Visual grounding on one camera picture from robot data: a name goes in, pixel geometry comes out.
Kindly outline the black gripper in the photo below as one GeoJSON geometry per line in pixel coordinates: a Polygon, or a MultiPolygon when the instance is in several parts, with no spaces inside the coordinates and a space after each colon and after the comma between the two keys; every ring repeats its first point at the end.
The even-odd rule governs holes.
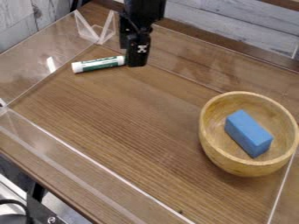
{"type": "Polygon", "coordinates": [[[150,48],[150,36],[146,33],[152,32],[152,24],[164,19],[165,2],[166,0],[124,0],[118,19],[118,43],[120,48],[125,49],[125,64],[129,67],[142,67],[146,63],[150,48]]]}

